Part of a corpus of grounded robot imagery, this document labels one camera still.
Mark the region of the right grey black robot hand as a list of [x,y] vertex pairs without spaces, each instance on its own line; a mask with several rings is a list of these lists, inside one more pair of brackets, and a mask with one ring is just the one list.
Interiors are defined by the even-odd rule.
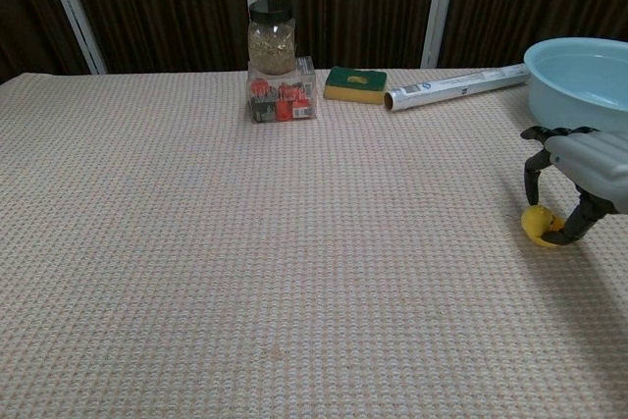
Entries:
[[[569,245],[604,216],[627,213],[625,132],[532,126],[520,136],[542,144],[524,164],[529,207],[521,216],[521,226],[534,243],[543,247]],[[579,203],[565,220],[539,203],[541,171],[550,166],[571,180],[579,192]]]

